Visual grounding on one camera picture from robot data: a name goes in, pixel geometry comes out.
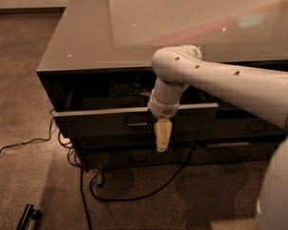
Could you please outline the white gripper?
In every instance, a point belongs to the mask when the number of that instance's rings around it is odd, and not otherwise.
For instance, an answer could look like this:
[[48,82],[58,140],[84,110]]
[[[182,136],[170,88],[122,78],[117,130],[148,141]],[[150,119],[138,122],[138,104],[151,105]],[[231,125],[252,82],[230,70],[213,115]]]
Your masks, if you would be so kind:
[[168,149],[172,132],[172,122],[169,119],[177,114],[179,106],[180,103],[162,103],[154,94],[150,97],[148,107],[153,116],[159,119],[154,126],[158,152],[165,152]]

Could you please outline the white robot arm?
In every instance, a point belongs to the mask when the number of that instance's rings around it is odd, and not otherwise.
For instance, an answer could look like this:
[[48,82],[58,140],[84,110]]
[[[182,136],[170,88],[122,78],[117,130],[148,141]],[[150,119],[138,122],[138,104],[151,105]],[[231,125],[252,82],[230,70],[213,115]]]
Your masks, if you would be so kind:
[[288,130],[288,72],[207,62],[201,50],[193,45],[157,50],[152,69],[156,83],[148,107],[157,118],[159,152],[168,149],[171,118],[176,115],[180,97],[189,86]]

